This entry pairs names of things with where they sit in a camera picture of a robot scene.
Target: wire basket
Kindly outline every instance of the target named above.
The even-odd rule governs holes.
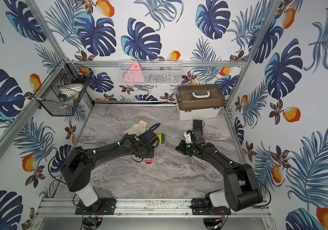
[[[94,72],[79,64],[67,64],[64,60],[50,75],[54,71],[59,71],[56,78],[36,100],[51,116],[73,116]]]
[[[141,70],[130,70],[135,61]],[[121,60],[119,70],[127,85],[176,85],[182,82],[181,60]]]

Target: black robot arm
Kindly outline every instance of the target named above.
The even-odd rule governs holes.
[[[201,121],[198,123],[194,120],[194,129],[187,133],[191,135],[193,142],[187,144],[181,140],[176,150],[207,161],[223,175],[225,198],[231,209],[239,211],[262,202],[261,190],[249,164],[234,162],[220,153],[212,143],[205,143]]]
[[[115,158],[134,154],[138,158],[153,158],[155,142],[159,138],[153,132],[160,123],[155,124],[140,136],[125,134],[116,143],[94,149],[76,147],[68,155],[61,172],[69,191],[75,192],[82,200],[85,207],[95,206],[91,210],[99,208],[98,197],[90,185],[91,171]]]

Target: white glove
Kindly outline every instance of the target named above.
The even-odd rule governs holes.
[[[129,135],[135,134],[135,135],[139,136],[146,131],[147,124],[148,124],[148,122],[146,122],[144,120],[140,120],[140,122],[138,124],[135,124],[134,126],[130,127],[124,133],[128,133]]]

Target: storage box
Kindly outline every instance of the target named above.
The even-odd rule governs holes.
[[[184,121],[216,117],[224,99],[217,84],[181,86],[178,88],[176,105],[179,119]]]

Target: marble surface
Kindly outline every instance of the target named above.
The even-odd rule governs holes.
[[[192,120],[180,121],[175,108],[159,107],[95,107],[84,128],[79,145],[84,149],[113,143],[122,133],[148,121],[147,127],[160,122],[156,133],[165,134],[165,144],[155,149],[152,164],[134,162],[130,156],[102,164],[91,172],[93,187],[105,197],[118,198],[195,198],[224,188],[222,175],[209,163],[185,156],[175,150],[183,133],[191,130]],[[217,117],[203,119],[203,135],[227,157],[238,156],[225,122],[224,110]],[[54,197],[73,197],[66,185],[60,184]]]

